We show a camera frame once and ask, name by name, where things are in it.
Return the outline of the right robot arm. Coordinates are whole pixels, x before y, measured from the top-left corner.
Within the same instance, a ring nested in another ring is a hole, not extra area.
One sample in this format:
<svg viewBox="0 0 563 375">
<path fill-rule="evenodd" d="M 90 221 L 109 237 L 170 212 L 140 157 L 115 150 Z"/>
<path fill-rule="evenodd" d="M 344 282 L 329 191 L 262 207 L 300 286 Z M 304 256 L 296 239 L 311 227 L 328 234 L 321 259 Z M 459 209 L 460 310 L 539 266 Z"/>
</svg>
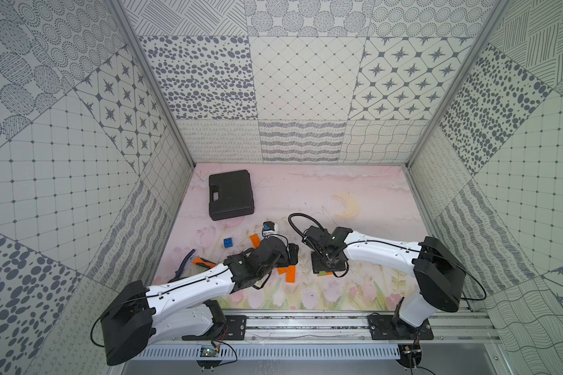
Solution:
<svg viewBox="0 0 563 375">
<path fill-rule="evenodd" d="M 417 287 L 402 298 L 394 324 L 417 329 L 438 311 L 455 313 L 461 304 L 466 272 L 463 265 L 434 237 L 422 242 L 397 242 L 338 227 L 332 233 L 312 226 L 302 242 L 329 270 L 349 269 L 348 262 L 373 263 L 416 279 Z"/>
</svg>

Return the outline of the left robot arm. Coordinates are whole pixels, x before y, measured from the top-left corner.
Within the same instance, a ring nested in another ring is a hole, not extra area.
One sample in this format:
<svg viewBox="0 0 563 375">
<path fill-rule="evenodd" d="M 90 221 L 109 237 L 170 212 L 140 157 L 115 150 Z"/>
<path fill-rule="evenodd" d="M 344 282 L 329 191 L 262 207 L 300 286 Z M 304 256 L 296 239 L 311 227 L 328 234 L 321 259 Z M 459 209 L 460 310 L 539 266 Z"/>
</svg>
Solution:
<svg viewBox="0 0 563 375">
<path fill-rule="evenodd" d="M 228 256 L 215 267 L 169 284 L 133 281 L 97 319 L 106 362 L 114 367 L 149 345 L 173 338 L 213 341 L 227 320 L 218 299 L 245 289 L 262 289 L 274 270 L 295 266 L 299 247 L 280 236 L 265 237 L 257 248 Z"/>
</svg>

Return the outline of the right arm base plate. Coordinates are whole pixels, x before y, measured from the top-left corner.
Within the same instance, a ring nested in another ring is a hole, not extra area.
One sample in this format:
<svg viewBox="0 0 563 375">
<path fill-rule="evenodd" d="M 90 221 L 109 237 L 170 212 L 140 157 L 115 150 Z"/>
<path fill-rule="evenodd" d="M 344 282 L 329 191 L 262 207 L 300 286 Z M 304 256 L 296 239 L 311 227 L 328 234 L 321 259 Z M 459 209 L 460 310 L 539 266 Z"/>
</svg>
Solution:
<svg viewBox="0 0 563 375">
<path fill-rule="evenodd" d="M 372 313 L 367 316 L 368 329 L 374 341 L 433 340 L 434 334 L 428 320 L 419 327 L 412 327 L 399 317 Z"/>
</svg>

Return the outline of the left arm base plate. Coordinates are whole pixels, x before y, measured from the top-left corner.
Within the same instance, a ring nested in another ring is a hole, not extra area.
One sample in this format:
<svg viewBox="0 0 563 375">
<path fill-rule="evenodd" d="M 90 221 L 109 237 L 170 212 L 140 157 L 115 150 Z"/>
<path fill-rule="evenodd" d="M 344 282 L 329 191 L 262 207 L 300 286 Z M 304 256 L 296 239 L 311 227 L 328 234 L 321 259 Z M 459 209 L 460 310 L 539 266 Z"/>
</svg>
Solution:
<svg viewBox="0 0 563 375">
<path fill-rule="evenodd" d="M 182 336 L 181 339 L 185 342 L 243 341 L 246 334 L 246 323 L 246 315 L 226 316 L 224 323 L 216 321 L 205 334 L 200 336 L 186 335 Z"/>
</svg>

